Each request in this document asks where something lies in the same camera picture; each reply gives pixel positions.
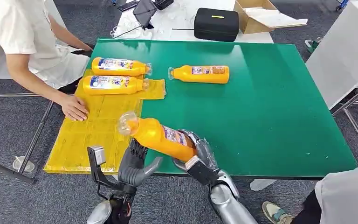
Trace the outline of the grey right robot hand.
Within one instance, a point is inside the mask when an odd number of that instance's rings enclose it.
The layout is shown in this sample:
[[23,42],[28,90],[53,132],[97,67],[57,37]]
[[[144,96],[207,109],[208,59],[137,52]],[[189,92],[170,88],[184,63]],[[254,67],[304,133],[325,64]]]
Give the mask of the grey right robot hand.
[[187,162],[183,162],[172,157],[173,164],[180,170],[187,173],[189,173],[191,169],[194,169],[201,172],[204,170],[204,172],[212,172],[217,174],[220,168],[207,140],[205,138],[199,137],[192,131],[179,129],[179,132],[190,138],[191,142],[196,147],[196,155]]

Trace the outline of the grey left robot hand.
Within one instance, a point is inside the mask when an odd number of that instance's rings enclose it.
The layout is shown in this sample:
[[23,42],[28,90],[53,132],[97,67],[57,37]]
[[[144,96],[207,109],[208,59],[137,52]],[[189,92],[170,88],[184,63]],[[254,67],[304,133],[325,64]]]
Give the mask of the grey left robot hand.
[[127,147],[118,171],[118,181],[133,187],[140,186],[162,164],[163,158],[156,157],[149,165],[145,165],[148,148],[132,138]]

